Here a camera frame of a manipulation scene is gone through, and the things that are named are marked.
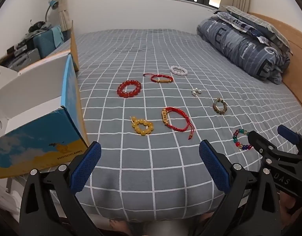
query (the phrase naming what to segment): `metal bolt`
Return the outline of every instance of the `metal bolt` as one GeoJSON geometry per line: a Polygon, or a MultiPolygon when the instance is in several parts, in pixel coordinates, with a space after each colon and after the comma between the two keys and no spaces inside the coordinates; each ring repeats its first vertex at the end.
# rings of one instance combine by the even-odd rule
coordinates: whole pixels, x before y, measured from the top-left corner
{"type": "Polygon", "coordinates": [[[241,165],[238,164],[238,163],[235,163],[235,164],[234,164],[234,169],[236,169],[236,170],[241,170],[241,165]]]}
{"type": "Polygon", "coordinates": [[[263,172],[264,172],[266,175],[269,175],[269,174],[270,174],[270,170],[268,170],[267,168],[264,168],[264,169],[263,169],[263,172]]]}
{"type": "Polygon", "coordinates": [[[31,170],[31,172],[30,172],[30,174],[33,176],[33,175],[35,175],[37,173],[37,170],[36,169],[33,169],[33,170],[31,170]]]}
{"type": "Polygon", "coordinates": [[[58,170],[59,170],[59,171],[65,171],[66,168],[67,168],[67,166],[66,166],[65,164],[63,164],[63,165],[60,165],[60,166],[59,166],[58,170]]]}

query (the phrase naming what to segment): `blue towel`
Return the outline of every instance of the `blue towel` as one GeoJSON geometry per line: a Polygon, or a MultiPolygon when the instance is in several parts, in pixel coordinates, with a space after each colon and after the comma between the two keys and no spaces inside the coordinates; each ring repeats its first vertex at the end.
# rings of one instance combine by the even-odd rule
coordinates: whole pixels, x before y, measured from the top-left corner
{"type": "Polygon", "coordinates": [[[60,26],[55,26],[52,29],[53,36],[54,36],[54,44],[55,47],[58,48],[60,45],[64,43],[63,41],[63,35],[61,32],[61,27],[60,26]]]}

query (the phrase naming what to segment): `gold bead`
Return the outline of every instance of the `gold bead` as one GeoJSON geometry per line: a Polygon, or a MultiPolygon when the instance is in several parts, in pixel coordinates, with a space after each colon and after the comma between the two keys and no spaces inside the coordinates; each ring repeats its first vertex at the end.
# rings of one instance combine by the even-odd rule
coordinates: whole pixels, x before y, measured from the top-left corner
{"type": "Polygon", "coordinates": [[[136,127],[135,127],[135,131],[136,131],[138,134],[141,133],[141,129],[139,128],[139,126],[136,126],[136,127]]]}

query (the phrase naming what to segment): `blue textured pad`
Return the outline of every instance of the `blue textured pad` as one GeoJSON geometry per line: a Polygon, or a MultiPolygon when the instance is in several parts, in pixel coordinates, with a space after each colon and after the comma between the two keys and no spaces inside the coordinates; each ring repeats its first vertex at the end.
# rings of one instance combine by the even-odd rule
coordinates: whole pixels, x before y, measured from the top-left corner
{"type": "Polygon", "coordinates": [[[278,126],[278,134],[284,137],[287,141],[291,142],[293,145],[297,145],[299,143],[298,134],[284,125],[278,126]]]}
{"type": "Polygon", "coordinates": [[[216,187],[223,191],[224,193],[229,193],[230,183],[229,183],[229,174],[226,169],[223,167],[219,159],[210,149],[210,147],[202,141],[199,145],[199,155],[207,167],[216,187]]]}
{"type": "Polygon", "coordinates": [[[102,149],[99,143],[95,143],[83,157],[70,178],[70,190],[75,195],[81,192],[88,181],[92,171],[101,158],[102,149]]]}

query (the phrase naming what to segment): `red beaded bracelet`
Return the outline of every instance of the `red beaded bracelet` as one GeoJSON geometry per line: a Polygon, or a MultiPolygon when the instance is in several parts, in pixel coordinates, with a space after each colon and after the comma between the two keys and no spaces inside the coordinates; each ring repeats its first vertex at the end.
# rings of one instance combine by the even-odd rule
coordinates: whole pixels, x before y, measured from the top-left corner
{"type": "Polygon", "coordinates": [[[140,90],[141,90],[141,83],[139,83],[138,81],[135,81],[135,80],[131,80],[131,81],[127,80],[127,81],[124,81],[121,85],[119,85],[119,87],[117,89],[117,94],[121,98],[132,98],[133,96],[138,95],[140,90]],[[124,88],[129,85],[136,85],[136,89],[134,91],[130,91],[129,93],[123,92],[124,88]]]}
{"type": "Polygon", "coordinates": [[[174,108],[174,107],[166,107],[166,108],[164,108],[162,110],[162,119],[163,119],[164,124],[167,127],[171,128],[173,130],[179,131],[179,132],[186,131],[188,129],[188,127],[190,126],[191,130],[190,130],[190,135],[189,135],[188,140],[192,139],[195,127],[193,126],[193,124],[191,123],[189,117],[187,116],[187,114],[184,111],[182,111],[182,110],[180,110],[178,108],[174,108]],[[182,117],[184,117],[186,119],[186,122],[187,122],[186,127],[183,128],[183,129],[179,129],[179,128],[175,127],[175,126],[170,125],[169,122],[168,122],[168,118],[167,118],[167,114],[169,112],[176,112],[176,113],[180,114],[182,117]]]}
{"type": "Polygon", "coordinates": [[[168,76],[168,75],[155,75],[155,74],[150,74],[150,73],[143,74],[143,76],[146,76],[146,75],[152,75],[151,76],[151,81],[156,82],[156,83],[171,83],[171,82],[174,81],[174,78],[172,76],[168,76]],[[164,78],[167,78],[169,80],[154,80],[153,79],[153,78],[157,78],[157,77],[164,77],[164,78]]]}

